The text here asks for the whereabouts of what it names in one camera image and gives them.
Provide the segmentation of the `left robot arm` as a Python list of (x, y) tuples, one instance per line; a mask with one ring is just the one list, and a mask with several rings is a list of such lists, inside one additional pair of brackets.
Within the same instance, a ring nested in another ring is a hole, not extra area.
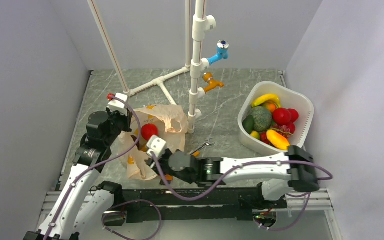
[(112, 155), (111, 146), (122, 132), (131, 132), (130, 110), (97, 111), (88, 117), (86, 133), (76, 150), (68, 180), (48, 217), (26, 240), (78, 240), (88, 216), (81, 210), (88, 192)]

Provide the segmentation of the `orange plastic bag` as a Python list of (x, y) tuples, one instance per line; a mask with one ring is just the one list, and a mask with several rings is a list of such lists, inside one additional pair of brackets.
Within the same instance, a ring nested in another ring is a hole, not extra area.
[[(188, 131), (188, 117), (179, 105), (148, 105), (136, 108), (139, 124), (142, 128), (145, 124), (155, 124), (158, 128), (158, 137), (167, 142), (167, 148), (172, 152), (183, 151), (186, 144), (186, 133)], [(140, 147), (135, 146), (125, 155), (117, 160), (126, 169), (125, 178), (131, 180), (149, 181), (157, 177), (157, 174), (146, 165), (149, 158), (146, 154), (147, 142), (141, 135), (141, 128), (138, 128), (135, 117), (131, 119), (131, 132), (122, 132), (115, 141), (113, 147), (119, 155), (126, 151), (134, 143), (131, 135), (140, 140)]]

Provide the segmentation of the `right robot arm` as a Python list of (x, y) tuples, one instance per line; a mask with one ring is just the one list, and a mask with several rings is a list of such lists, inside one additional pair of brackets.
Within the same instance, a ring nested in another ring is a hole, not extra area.
[[(284, 153), (253, 158), (195, 157), (157, 146), (146, 153), (149, 156), (146, 164), (161, 176), (172, 194), (183, 201), (203, 199), (218, 186), (244, 180), (263, 180), (255, 194), (256, 203), (262, 208), (269, 207), (291, 191), (312, 193), (320, 189), (317, 166), (311, 155), (296, 146), (289, 147)], [(193, 197), (180, 195), (170, 186), (166, 175), (206, 190)]]

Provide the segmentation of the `bright red fake apple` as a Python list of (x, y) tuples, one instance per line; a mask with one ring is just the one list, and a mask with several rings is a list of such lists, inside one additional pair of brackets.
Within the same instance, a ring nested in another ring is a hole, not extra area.
[(141, 136), (145, 141), (149, 141), (152, 136), (158, 136), (159, 130), (153, 123), (147, 123), (141, 127)]

